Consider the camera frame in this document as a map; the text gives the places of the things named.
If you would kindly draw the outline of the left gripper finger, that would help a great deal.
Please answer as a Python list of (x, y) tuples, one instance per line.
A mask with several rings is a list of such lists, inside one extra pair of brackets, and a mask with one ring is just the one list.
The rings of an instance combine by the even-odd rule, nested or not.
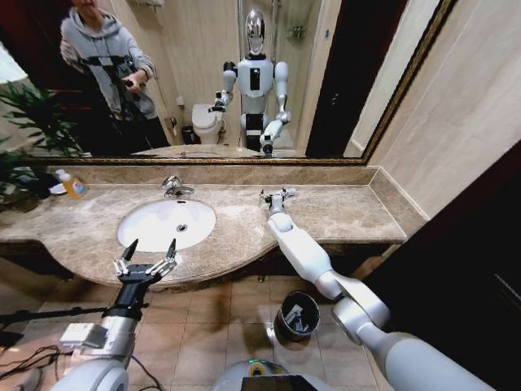
[(113, 265), (114, 265), (117, 276), (129, 274), (128, 262), (131, 260), (132, 256), (134, 255), (134, 252), (135, 252), (137, 246), (138, 246), (138, 239), (135, 239), (132, 242), (132, 244), (124, 250), (122, 255), (113, 261)]
[(175, 261), (177, 253), (176, 247), (177, 240), (173, 238), (171, 244), (169, 245), (166, 256), (150, 267), (150, 275), (166, 276), (172, 271), (172, 269), (177, 265)]

